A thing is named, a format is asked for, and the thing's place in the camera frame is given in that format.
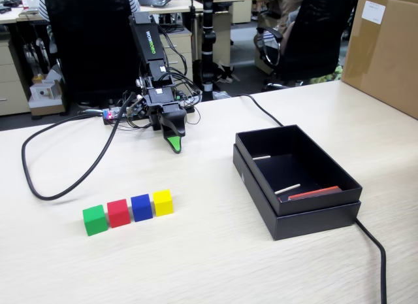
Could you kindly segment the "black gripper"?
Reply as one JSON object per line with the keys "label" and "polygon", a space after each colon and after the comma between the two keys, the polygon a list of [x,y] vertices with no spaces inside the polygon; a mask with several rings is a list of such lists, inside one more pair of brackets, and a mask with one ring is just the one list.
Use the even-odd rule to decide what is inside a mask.
{"label": "black gripper", "polygon": [[173,152],[179,154],[182,151],[181,139],[185,136],[185,123],[187,112],[178,102],[149,104],[146,112],[153,127],[161,129],[164,138]]}

